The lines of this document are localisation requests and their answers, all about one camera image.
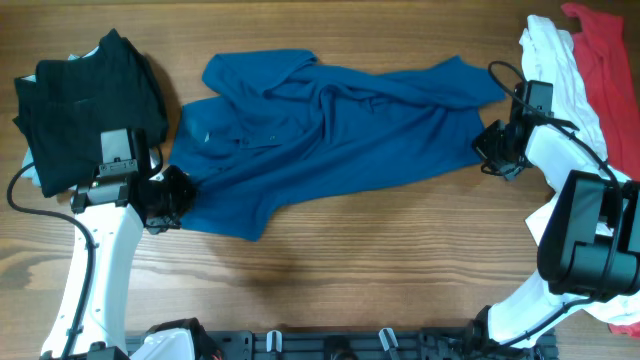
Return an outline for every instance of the blue cloth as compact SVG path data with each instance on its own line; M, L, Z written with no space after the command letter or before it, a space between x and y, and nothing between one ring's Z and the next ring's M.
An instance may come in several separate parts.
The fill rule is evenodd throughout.
M430 178L479 162L478 107L504 93L459 57L369 75L307 50L216 55L221 96L184 106L170 163L199 193L185 229L257 241L280 206Z

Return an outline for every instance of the folded black fabric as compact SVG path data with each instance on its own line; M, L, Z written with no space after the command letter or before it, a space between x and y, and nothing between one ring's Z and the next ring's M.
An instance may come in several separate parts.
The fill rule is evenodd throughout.
M29 143L45 197L91 179L102 163L103 131L142 128L149 146L166 139L167 113L149 62L115 29L91 56L40 61L35 77L15 79L14 122Z

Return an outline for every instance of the red fabric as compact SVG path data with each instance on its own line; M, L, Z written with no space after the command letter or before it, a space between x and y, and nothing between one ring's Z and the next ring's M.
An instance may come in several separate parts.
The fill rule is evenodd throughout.
M627 334L633 338L640 339L640 323L627 326L617 326L609 324L609 330L616 335Z
M600 118L609 163L640 180L640 112L622 41L623 19L573 3L562 5L562 11L582 24L582 32L573 34L573 54L587 100Z

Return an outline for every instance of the wooden floor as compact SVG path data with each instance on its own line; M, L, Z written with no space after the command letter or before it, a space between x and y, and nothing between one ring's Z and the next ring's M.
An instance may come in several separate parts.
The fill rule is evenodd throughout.
M633 16L626 39L640 93L640 2L592 1ZM38 60L82 54L115 27L153 61L171 137L180 104L214 95L200 81L216 53L309 48L326 64L381 73L460 54L520 63L526 16L577 30L559 1L246 2L0 7L0 189L26 142L11 122L12 79ZM509 103L482 110L485 124ZM172 141L164 146L165 154ZM418 328L463 325L536 267L524 218L551 196L541 173L516 182L478 167L417 184L281 209L258 243L189 231L145 235L133 263L127 328L198 317L207 329ZM70 213L20 181L16 200ZM53 324L71 257L71 225L0 202L0 359L34 359ZM559 326L562 359L638 359L640 341L580 313Z

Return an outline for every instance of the black fabric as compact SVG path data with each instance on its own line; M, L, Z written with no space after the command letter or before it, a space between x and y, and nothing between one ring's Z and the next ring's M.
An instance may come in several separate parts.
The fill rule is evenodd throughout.
M29 143L45 197L91 179L102 163L103 131L141 128L149 146L166 139L167 113L149 62L115 29L95 54L40 61L35 75L36 82L15 79L14 122Z

